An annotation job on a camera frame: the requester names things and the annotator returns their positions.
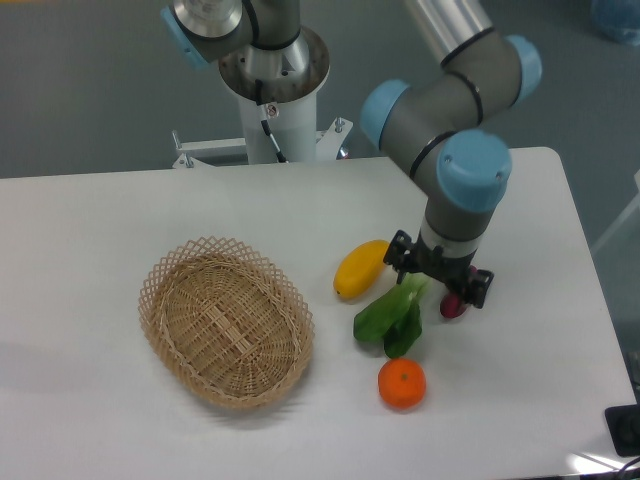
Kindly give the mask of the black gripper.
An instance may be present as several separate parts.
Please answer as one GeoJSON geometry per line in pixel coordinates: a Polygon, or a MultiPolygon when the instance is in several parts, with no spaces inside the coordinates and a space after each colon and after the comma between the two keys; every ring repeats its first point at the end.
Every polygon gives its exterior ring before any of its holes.
{"type": "Polygon", "coordinates": [[[419,238],[416,242],[408,233],[398,230],[383,257],[401,284],[409,273],[422,273],[444,284],[465,305],[482,309],[494,280],[493,271],[470,267],[476,252],[453,257],[440,245],[430,249],[419,238]]]}

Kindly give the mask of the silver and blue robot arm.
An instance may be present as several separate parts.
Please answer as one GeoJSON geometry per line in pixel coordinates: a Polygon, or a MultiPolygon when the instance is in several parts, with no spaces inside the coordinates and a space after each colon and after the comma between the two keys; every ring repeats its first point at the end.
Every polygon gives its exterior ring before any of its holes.
{"type": "MultiPolygon", "coordinates": [[[[442,69],[414,88],[388,80],[364,102],[360,126],[427,196],[416,239],[397,233],[384,260],[399,275],[444,284],[447,318],[481,308],[492,272],[473,266],[512,169],[508,147],[480,126],[527,98],[542,76],[537,49],[497,32],[477,1],[410,1],[408,12],[442,69]]],[[[333,159],[316,133],[316,95],[329,73],[323,40],[296,1],[173,1],[162,20],[196,68],[216,65],[241,112],[252,164],[333,159]]]]}

